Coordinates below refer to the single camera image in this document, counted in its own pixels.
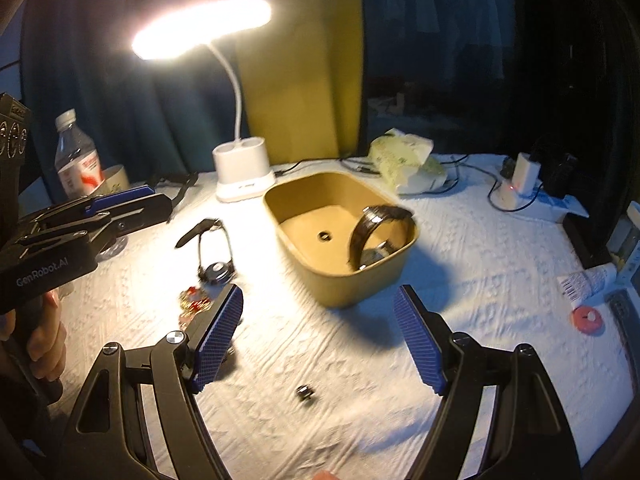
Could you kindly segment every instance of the bottle label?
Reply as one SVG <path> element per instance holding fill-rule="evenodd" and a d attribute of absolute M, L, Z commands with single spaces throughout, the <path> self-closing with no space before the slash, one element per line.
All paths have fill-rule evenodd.
<path fill-rule="evenodd" d="M 91 195 L 104 182 L 97 150 L 72 160 L 58 175 L 69 198 Z"/>

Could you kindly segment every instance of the power strip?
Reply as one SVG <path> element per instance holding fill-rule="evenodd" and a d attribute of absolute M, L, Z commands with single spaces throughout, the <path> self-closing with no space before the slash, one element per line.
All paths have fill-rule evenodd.
<path fill-rule="evenodd" d="M 513 185 L 511 180 L 504 180 L 500 185 L 498 193 L 494 193 L 490 200 L 501 209 L 508 211 L 521 208 L 527 205 L 535 196 L 535 191 L 528 196 L 521 195 Z M 567 195 L 564 199 L 549 196 L 544 190 L 540 190 L 538 198 L 530 206 L 514 213 L 518 216 L 526 218 L 538 218 L 549 222 L 562 223 L 567 213 L 573 213 L 584 218 L 589 217 L 587 210 L 582 207 L 578 199 L 574 196 Z"/>

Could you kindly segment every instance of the white lamp base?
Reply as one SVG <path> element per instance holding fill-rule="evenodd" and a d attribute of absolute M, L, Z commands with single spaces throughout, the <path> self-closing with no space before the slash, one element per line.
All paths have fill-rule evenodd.
<path fill-rule="evenodd" d="M 276 177 L 269 167 L 264 139 L 251 137 L 220 144 L 213 150 L 220 202 L 238 202 L 262 195 Z"/>
<path fill-rule="evenodd" d="M 216 187 L 216 197 L 220 202 L 238 202 L 247 198 L 255 198 L 263 195 L 276 183 L 273 171 L 265 176 L 234 182 L 233 184 L 220 184 Z"/>

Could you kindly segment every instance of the black cable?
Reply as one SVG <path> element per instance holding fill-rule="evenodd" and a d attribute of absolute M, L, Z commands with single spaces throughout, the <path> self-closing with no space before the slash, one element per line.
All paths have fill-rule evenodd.
<path fill-rule="evenodd" d="M 531 205 L 533 205 L 533 203 L 538 199 L 538 196 L 540 195 L 540 191 L 542 190 L 543 184 L 540 184 L 538 186 L 538 189 L 536 190 L 535 195 L 533 196 L 533 199 L 531 199 L 529 203 L 525 204 L 522 207 L 519 207 L 517 209 L 502 209 L 501 207 L 498 207 L 497 205 L 495 205 L 494 202 L 491 200 L 492 194 L 497 189 L 500 189 L 500 186 L 498 186 L 498 184 L 500 184 L 500 180 L 498 179 L 498 177 L 496 177 L 493 173 L 491 173 L 491 171 L 484 170 L 483 168 L 478 168 L 477 166 L 472 166 L 471 164 L 460 164 L 460 166 L 464 166 L 465 168 L 471 168 L 472 170 L 480 171 L 481 173 L 484 173 L 492 177 L 492 179 L 494 180 L 494 184 L 491 186 L 491 189 L 489 190 L 489 193 L 486 196 L 486 199 L 489 201 L 489 204 L 491 205 L 491 207 L 493 207 L 495 210 L 498 210 L 502 213 L 518 213 L 520 211 L 524 211 L 527 207 L 530 207 Z"/>
<path fill-rule="evenodd" d="M 350 166 L 349 164 L 347 164 L 347 162 L 355 162 L 357 164 L 359 164 L 359 166 L 356 166 L 355 168 L 353 166 Z M 359 160 L 351 160 L 349 158 L 341 158 L 340 159 L 340 165 L 343 166 L 344 168 L 347 168 L 347 170 L 349 171 L 353 171 L 353 173 L 364 173 L 364 174 L 368 174 L 368 175 L 379 175 L 380 172 L 378 170 L 374 170 L 371 167 L 367 167 L 364 166 L 364 162 L 360 162 Z"/>
<path fill-rule="evenodd" d="M 469 155 L 461 156 L 458 160 L 450 160 L 449 162 L 441 162 L 443 166 L 448 166 L 449 164 L 459 164 L 460 162 L 464 162 L 469 158 Z"/>
<path fill-rule="evenodd" d="M 2 70 L 6 70 L 7 68 L 11 68 L 12 66 L 16 66 L 17 64 L 20 64 L 20 59 L 16 59 L 15 61 L 7 63 L 4 66 L 0 66 L 0 72 L 2 72 Z"/>
<path fill-rule="evenodd" d="M 446 189 L 440 189 L 438 191 L 425 191 L 424 193 L 420 193 L 420 194 L 424 194 L 424 195 L 443 195 L 443 194 L 448 193 L 449 191 L 451 191 L 453 188 L 455 188 L 460 182 L 460 165 L 456 164 L 454 167 L 456 168 L 456 178 L 453 180 L 453 183 L 450 184 L 449 187 L 447 187 Z"/>
<path fill-rule="evenodd" d="M 346 158 L 303 158 L 296 162 L 293 166 L 286 168 L 285 170 L 277 170 L 274 172 L 275 176 L 283 176 L 291 171 L 295 170 L 300 164 L 303 162 L 322 162 L 323 160 L 338 160 L 340 164 L 345 167 L 347 170 L 353 171 L 353 173 L 364 173 L 369 175 L 379 175 L 380 173 L 373 168 L 368 168 L 368 166 L 373 166 L 373 162 L 369 162 L 368 160 L 355 160 L 353 157 Z M 359 164 L 356 168 L 347 164 L 347 162 L 354 162 Z"/>
<path fill-rule="evenodd" d="M 290 168 L 287 168 L 286 170 L 278 170 L 275 171 L 273 174 L 275 176 L 283 176 L 287 173 L 289 173 L 289 171 L 293 171 L 295 170 L 300 164 L 302 164 L 303 162 L 311 162 L 312 160 L 317 160 L 315 158 L 303 158 L 302 160 L 297 161 L 293 166 L 291 166 Z"/>
<path fill-rule="evenodd" d="M 489 194 L 486 196 L 486 199 L 489 201 L 489 204 L 491 204 L 491 207 L 493 207 L 494 209 L 502 212 L 502 213 L 517 213 L 519 211 L 524 211 L 527 207 L 531 206 L 537 199 L 538 199 L 538 195 L 540 194 L 540 190 L 542 189 L 542 184 L 540 184 L 538 186 L 538 189 L 536 190 L 536 194 L 533 196 L 533 198 L 531 199 L 531 202 L 529 202 L 528 204 L 519 207 L 517 209 L 502 209 L 501 207 L 498 207 L 497 205 L 494 204 L 494 202 L 491 200 L 491 195 L 494 193 L 495 189 L 496 189 L 496 185 L 498 184 L 498 182 L 494 182 L 494 185 L 491 187 L 491 191 L 489 191 Z"/>

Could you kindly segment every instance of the table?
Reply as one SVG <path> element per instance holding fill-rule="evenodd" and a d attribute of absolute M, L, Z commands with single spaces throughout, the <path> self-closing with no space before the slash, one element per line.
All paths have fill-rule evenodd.
<path fill-rule="evenodd" d="M 501 157 L 468 161 L 498 171 Z M 345 171 L 337 162 L 309 163 L 286 178 Z M 456 189 L 402 200 L 415 211 L 420 239 L 401 283 L 413 285 L 451 329 L 480 344 L 511 350 L 529 342 L 564 405 L 584 464 L 609 436 L 632 399 L 620 337 L 602 297 L 601 336 L 576 331 L 556 276 L 580 269 L 556 224 L 492 209 L 492 181 L 460 168 Z M 367 178 L 383 187 L 379 178 Z M 318 305 L 279 247 L 261 199 L 222 204 L 215 173 L 203 174 L 169 224 L 130 235 L 126 250 L 74 282 L 63 300 L 68 328 L 65 393 L 70 412 L 102 345 L 148 346 L 177 328 L 178 294 L 196 285 L 196 242 L 177 240 L 203 218 L 222 218 L 245 296 L 234 338 L 238 362 L 197 396 L 204 421 L 237 480 L 308 479 L 326 468 L 343 480 L 404 478 L 434 419 L 439 397 L 421 383 L 392 312 L 392 286 L 347 310 Z M 203 261 L 226 259 L 222 234 L 203 238 Z M 300 403 L 309 384 L 316 401 Z M 151 387 L 144 390 L 159 469 L 172 474 Z M 485 391 L 463 475 L 476 472 L 492 412 Z"/>

